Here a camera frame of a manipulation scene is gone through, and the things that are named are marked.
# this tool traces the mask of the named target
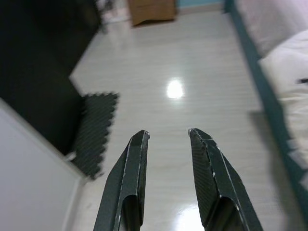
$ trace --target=black wardrobe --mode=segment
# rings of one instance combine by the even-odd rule
[[[99,26],[92,0],[0,0],[0,97],[63,154],[83,105],[69,75]]]

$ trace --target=white wall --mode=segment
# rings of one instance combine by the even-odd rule
[[[0,100],[0,230],[67,230],[82,182],[82,175]]]

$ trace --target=bed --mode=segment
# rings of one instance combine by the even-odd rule
[[[266,6],[263,6],[266,10],[261,11],[261,4]],[[259,65],[259,60],[282,41],[308,29],[308,1],[225,0],[224,11],[230,14],[238,33],[272,133],[308,224],[308,168],[297,158],[297,147],[292,142],[293,139],[286,127],[282,106]],[[276,28],[280,29],[271,31],[270,28],[273,28],[275,23]]]

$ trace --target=glossy floor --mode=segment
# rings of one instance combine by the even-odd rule
[[[104,175],[86,184],[74,224],[92,231],[106,178],[130,137],[150,132],[143,231],[201,231],[189,128],[211,134],[241,176],[264,230],[305,230],[226,15],[98,34],[74,72],[84,93],[120,93]]]

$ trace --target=white baseboard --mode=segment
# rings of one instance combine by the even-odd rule
[[[79,178],[75,182],[71,201],[69,202],[69,205],[68,205],[65,217],[64,217],[62,231],[72,231],[73,229],[78,204],[79,204],[79,201],[82,195],[82,189],[85,183],[86,183],[85,178]]]
[[[210,12],[210,11],[221,11],[223,4],[221,2],[209,3],[197,6],[187,6],[179,8],[179,15],[185,15],[190,13]]]

